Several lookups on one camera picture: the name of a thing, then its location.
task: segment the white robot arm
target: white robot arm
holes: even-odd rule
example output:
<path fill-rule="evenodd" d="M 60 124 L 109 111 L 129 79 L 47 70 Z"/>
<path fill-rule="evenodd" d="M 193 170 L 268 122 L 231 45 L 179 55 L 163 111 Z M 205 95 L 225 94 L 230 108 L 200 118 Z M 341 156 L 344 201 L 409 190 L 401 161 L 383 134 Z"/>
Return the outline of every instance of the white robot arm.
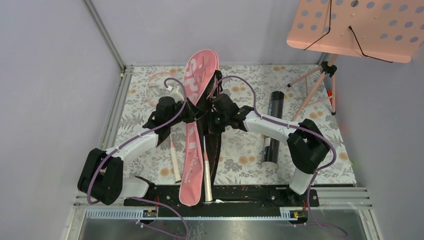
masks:
<path fill-rule="evenodd" d="M 169 136 L 171 126 L 179 122 L 190 123 L 205 115 L 205 111 L 196 108 L 187 100 L 186 110 L 176 120 L 154 132 L 143 134 L 166 123 L 176 114 L 182 104 L 181 101 L 176 102 L 175 100 L 176 97 L 162 97 L 156 106 L 156 111 L 151 114 L 147 123 L 143 125 L 143 129 L 139 134 L 140 137 L 134 136 L 131 138 L 134 140 L 122 149 L 119 150 L 117 147 L 108 148 L 106 151 L 101 151 L 97 148 L 93 149 L 88 155 L 81 173 L 78 189 L 86 193 L 93 171 L 97 169 L 97 166 L 106 155 L 118 149 L 107 160 L 108 162 L 105 164 L 107 169 L 104 171 L 104 176 L 95 180 L 91 196 L 104 204 L 111 204 L 118 197 L 144 197 L 149 188 L 147 181 L 140 178 L 123 179 L 124 168 L 142 153 L 160 145 Z M 293 127 L 284 127 L 280 124 L 302 127 L 322 135 L 313 121 L 305 119 L 303 122 L 298 123 L 284 121 L 269 115 L 259 117 L 252 107 L 243 106 L 239 108 L 226 94 L 219 95 L 211 102 L 212 109 L 209 125 L 211 133 L 222 133 L 225 131 L 226 126 L 231 126 L 233 129 L 240 129 L 245 132 L 260 133 L 280 142 L 286 141 L 292 161 L 296 166 L 289 188 L 298 195 L 305 193 L 315 170 L 324 160 L 330 148 L 312 134 Z M 274 122 L 265 120 L 265 116 Z"/>

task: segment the black cylinder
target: black cylinder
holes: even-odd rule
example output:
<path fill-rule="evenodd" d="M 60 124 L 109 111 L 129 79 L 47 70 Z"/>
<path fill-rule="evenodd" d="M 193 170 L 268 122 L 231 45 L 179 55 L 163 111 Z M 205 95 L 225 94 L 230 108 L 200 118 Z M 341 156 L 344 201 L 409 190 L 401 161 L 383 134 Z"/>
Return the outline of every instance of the black cylinder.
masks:
<path fill-rule="evenodd" d="M 283 117 L 284 93 L 274 91 L 271 93 L 269 101 L 268 115 L 281 119 Z M 280 142 L 268 136 L 265 137 L 263 144 L 262 166 L 267 168 L 278 167 Z"/>

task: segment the gray wall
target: gray wall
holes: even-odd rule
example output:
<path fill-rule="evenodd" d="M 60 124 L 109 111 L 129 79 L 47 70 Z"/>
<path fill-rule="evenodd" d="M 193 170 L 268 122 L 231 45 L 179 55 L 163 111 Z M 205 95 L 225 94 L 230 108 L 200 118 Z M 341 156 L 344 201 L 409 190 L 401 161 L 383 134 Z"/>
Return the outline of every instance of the gray wall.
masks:
<path fill-rule="evenodd" d="M 412 62 L 342 56 L 337 121 L 385 240 L 422 239 L 424 48 Z"/>
<path fill-rule="evenodd" d="M 0 6 L 0 239 L 58 240 L 119 69 L 80 0 Z"/>
<path fill-rule="evenodd" d="M 186 64 L 201 49 L 221 63 L 315 63 L 286 40 L 299 1 L 93 0 L 127 64 Z"/>

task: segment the floral tablecloth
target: floral tablecloth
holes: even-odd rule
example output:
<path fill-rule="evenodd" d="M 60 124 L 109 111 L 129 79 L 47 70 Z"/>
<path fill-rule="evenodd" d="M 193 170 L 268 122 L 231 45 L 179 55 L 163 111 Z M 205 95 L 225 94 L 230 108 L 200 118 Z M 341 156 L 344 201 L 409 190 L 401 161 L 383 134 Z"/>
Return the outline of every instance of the floral tablecloth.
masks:
<path fill-rule="evenodd" d="M 261 113 L 267 113 L 270 95 L 273 91 L 282 91 L 285 94 L 283 119 L 291 121 L 303 99 L 306 97 L 305 82 L 288 88 L 287 84 L 316 68 L 316 65 L 223 65 L 222 74 L 237 75 L 253 85 L 257 95 L 257 108 Z M 183 79 L 184 66 L 140 66 L 135 67 L 130 87 L 125 100 L 120 119 L 115 145 L 137 134 L 142 124 L 147 121 L 154 110 L 146 102 L 144 95 L 145 84 L 148 78 L 159 72 L 174 73 L 176 78 Z M 308 77 L 308 87 L 312 88 L 319 72 Z M 223 92 L 238 104 L 253 105 L 253 94 L 250 89 L 237 79 L 223 82 Z M 311 102 L 327 95 L 324 84 Z M 307 106 L 296 121 L 303 119 L 313 120 L 322 134 L 334 145 L 337 150 L 336 162 L 319 172 L 316 184 L 354 184 L 355 175 L 349 161 L 346 148 L 339 131 L 335 116 L 331 115 L 330 101 Z M 171 134 L 177 151 L 180 171 L 183 172 L 185 153 L 185 124 L 179 123 L 172 127 Z M 215 184 L 288 184 L 295 169 L 292 163 L 287 143 L 283 142 L 279 148 L 278 168 L 262 166 L 264 136 L 258 133 L 243 132 L 228 128 L 222 134 L 222 148 L 219 158 Z M 329 153 L 322 164 L 331 160 Z M 167 139 L 160 146 L 145 152 L 130 163 L 124 170 L 125 176 L 141 176 L 156 184 L 173 184 L 174 174 L 171 163 L 170 140 Z"/>

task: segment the pink tripod leg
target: pink tripod leg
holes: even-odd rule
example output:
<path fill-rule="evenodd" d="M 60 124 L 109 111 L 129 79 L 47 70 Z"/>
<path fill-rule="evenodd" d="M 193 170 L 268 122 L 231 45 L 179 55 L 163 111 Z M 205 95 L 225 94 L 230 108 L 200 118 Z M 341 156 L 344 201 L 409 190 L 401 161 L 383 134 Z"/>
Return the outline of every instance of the pink tripod leg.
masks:
<path fill-rule="evenodd" d="M 293 86 L 294 84 L 297 84 L 297 83 L 298 83 L 298 82 L 300 82 L 302 79 L 306 79 L 306 77 L 308 77 L 308 76 L 312 75 L 312 74 L 313 74 L 313 73 L 315 73 L 316 71 L 321 70 L 322 68 L 323 68 L 323 67 L 318 66 L 318 67 L 316 67 L 316 68 L 312 69 L 312 71 L 310 71 L 310 72 L 306 73 L 305 75 L 303 75 L 303 76 L 299 77 L 298 79 L 294 80 L 293 82 L 291 82 L 291 83 L 287 84 L 287 87 L 289 87 L 289 88 L 290 88 L 290 87 L 291 87 L 291 86 Z"/>

